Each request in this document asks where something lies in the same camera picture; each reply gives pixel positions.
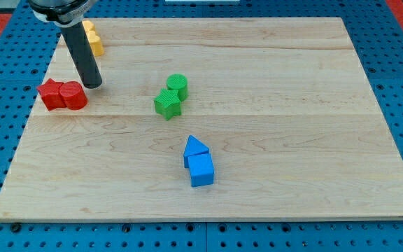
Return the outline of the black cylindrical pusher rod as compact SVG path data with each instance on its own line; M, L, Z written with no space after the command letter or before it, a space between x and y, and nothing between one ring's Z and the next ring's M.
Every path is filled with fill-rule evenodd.
M98 88L102 84L102 77L83 23L61 28L61 32L82 84L88 89Z

